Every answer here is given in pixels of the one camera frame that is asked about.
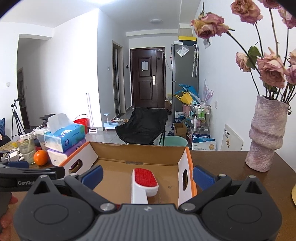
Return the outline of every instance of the red brush pad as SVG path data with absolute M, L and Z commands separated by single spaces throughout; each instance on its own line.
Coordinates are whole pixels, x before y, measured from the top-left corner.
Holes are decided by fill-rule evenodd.
M 143 168 L 136 168 L 135 169 L 135 181 L 139 185 L 145 186 L 145 187 L 155 187 L 157 186 L 157 181 L 155 177 L 153 176 L 152 172 L 143 169 Z

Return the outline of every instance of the vase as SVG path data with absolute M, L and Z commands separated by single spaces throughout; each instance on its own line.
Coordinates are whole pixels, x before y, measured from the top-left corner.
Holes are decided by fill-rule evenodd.
M 267 172 L 272 164 L 274 150 L 283 145 L 289 105 L 257 96 L 255 113 L 251 122 L 249 137 L 250 151 L 246 164 L 259 172 Z

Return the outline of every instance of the pink rose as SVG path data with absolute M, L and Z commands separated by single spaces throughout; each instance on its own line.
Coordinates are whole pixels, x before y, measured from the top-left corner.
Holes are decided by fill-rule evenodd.
M 243 72 L 251 72 L 251 69 L 247 66 L 248 57 L 243 53 L 237 53 L 235 55 L 235 60 L 239 69 L 242 69 Z
M 291 65 L 296 65 L 296 49 L 290 52 L 290 59 L 289 62 Z
M 198 37 L 208 39 L 215 35 L 221 36 L 229 30 L 229 27 L 223 23 L 224 18 L 209 12 L 205 16 L 200 15 L 198 19 L 192 20 L 190 26 L 194 26 Z
M 252 0 L 235 0 L 231 4 L 231 10 L 241 17 L 242 22 L 254 24 L 263 18 L 259 7 Z
M 280 5 L 276 2 L 276 0 L 259 0 L 259 2 L 263 3 L 264 7 L 267 7 L 267 8 L 280 7 Z
M 257 60 L 260 79 L 270 86 L 284 88 L 284 75 L 288 75 L 289 72 L 285 69 L 281 58 L 271 48 L 268 49 L 271 52 L 270 55 L 264 53 L 264 58 Z
M 289 69 L 288 69 L 289 74 L 286 75 L 286 79 L 287 81 L 292 84 L 295 85 L 296 84 L 296 65 L 292 65 Z
M 287 25 L 289 29 L 296 27 L 296 18 L 291 15 L 285 8 L 282 6 L 278 9 L 280 16 L 283 18 L 283 23 Z

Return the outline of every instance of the human hand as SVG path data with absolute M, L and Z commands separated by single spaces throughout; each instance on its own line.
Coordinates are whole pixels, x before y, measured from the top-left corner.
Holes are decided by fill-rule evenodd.
M 18 199 L 14 196 L 11 197 L 9 204 L 16 204 Z M 0 233 L 0 241 L 10 241 L 11 239 L 11 223 L 12 223 L 12 213 L 8 209 L 7 212 L 0 219 L 1 226 L 3 228 L 2 233 Z

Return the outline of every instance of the black camping chair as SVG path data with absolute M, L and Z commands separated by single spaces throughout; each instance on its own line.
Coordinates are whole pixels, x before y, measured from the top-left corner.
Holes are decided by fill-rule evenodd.
M 115 128 L 118 137 L 126 144 L 153 145 L 165 133 L 168 114 L 165 109 L 136 108 L 129 121 Z

